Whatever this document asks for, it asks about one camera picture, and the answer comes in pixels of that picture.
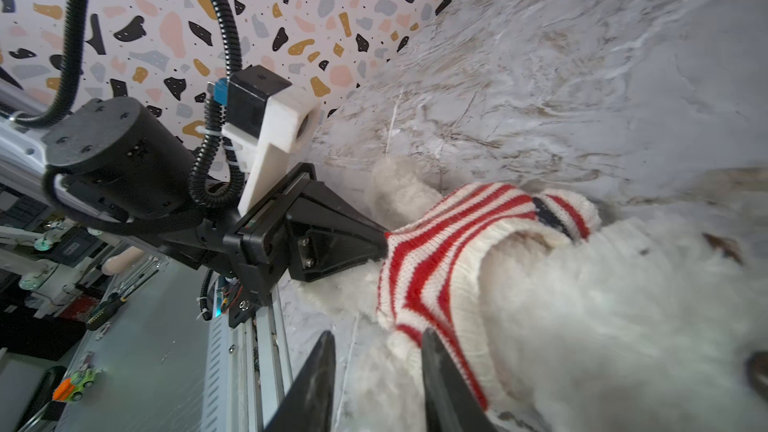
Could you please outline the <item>red white striped sweater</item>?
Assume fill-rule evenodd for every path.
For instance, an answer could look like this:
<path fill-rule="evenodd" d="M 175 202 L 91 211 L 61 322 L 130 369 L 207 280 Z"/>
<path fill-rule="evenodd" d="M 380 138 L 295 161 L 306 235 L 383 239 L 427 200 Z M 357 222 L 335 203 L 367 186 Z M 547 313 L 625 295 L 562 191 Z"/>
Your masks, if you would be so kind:
<path fill-rule="evenodd" d="M 386 233 L 388 254 L 378 281 L 377 319 L 388 347 L 413 376 L 421 373 L 423 333 L 431 329 L 483 410 L 503 401 L 480 317 L 480 267 L 491 248 L 527 232 L 559 247 L 601 226 L 596 206 L 567 190 L 530 195 L 510 184 L 469 184 L 425 216 Z"/>

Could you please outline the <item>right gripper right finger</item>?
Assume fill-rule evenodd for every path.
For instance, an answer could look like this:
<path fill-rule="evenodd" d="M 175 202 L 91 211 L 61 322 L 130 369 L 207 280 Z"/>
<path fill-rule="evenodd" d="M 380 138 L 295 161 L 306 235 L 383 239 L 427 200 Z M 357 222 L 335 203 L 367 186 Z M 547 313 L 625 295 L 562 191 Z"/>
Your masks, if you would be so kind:
<path fill-rule="evenodd" d="M 495 431 L 448 350 L 432 329 L 422 334 L 421 356 L 427 430 Z"/>

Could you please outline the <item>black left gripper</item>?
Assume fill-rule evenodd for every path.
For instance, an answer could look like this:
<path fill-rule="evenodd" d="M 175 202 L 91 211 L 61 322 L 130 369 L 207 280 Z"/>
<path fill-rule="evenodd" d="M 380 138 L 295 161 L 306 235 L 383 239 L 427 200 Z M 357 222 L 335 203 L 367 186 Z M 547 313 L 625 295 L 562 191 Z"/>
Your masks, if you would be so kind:
<path fill-rule="evenodd" d="M 182 234 L 181 263 L 238 281 L 224 312 L 231 328 L 272 303 L 286 272 L 314 282 L 386 256 L 386 229 L 316 178 L 312 164 L 299 163 L 242 218 L 216 211 Z"/>

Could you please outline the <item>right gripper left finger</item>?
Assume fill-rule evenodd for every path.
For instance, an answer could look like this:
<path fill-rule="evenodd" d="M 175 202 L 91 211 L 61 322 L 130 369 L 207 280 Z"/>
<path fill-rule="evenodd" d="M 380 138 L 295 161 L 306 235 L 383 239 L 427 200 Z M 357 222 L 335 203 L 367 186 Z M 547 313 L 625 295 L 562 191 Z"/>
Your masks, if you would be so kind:
<path fill-rule="evenodd" d="M 324 331 L 265 431 L 330 431 L 335 369 L 335 339 L 331 331 Z"/>

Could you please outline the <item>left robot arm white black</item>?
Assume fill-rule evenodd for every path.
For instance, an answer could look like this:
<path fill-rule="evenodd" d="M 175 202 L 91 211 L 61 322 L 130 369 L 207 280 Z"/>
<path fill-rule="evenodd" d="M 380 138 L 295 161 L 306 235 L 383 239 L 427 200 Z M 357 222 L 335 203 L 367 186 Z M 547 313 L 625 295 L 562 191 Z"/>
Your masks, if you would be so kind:
<path fill-rule="evenodd" d="M 45 135 L 43 192 L 82 225 L 233 279 L 226 314 L 236 327 L 271 304 L 284 274 L 311 283 L 387 252 L 382 226 L 312 164 L 291 162 L 316 111 L 285 95 L 260 105 L 253 169 L 224 184 L 138 100 L 95 99 Z"/>

